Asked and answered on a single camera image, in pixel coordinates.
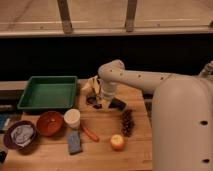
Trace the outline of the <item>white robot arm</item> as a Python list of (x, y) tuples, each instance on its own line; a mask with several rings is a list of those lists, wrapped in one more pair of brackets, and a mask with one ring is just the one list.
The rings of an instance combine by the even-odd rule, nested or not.
[(195, 76), (127, 70), (120, 60), (99, 67), (100, 96), (119, 83), (151, 94), (153, 171), (213, 171), (213, 61)]

